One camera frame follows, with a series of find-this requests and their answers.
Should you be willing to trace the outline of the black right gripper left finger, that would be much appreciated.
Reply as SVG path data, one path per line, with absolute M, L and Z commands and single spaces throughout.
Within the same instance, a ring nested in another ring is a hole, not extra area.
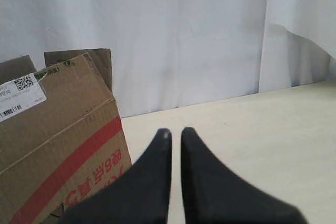
M 141 157 L 113 184 L 70 207 L 61 223 L 167 223 L 172 134 L 158 129 Z

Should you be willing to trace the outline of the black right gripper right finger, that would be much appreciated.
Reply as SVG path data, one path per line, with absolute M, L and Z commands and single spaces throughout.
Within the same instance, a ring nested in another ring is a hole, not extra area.
M 186 223 L 307 223 L 297 207 L 232 172 L 192 127 L 181 133 L 181 186 Z

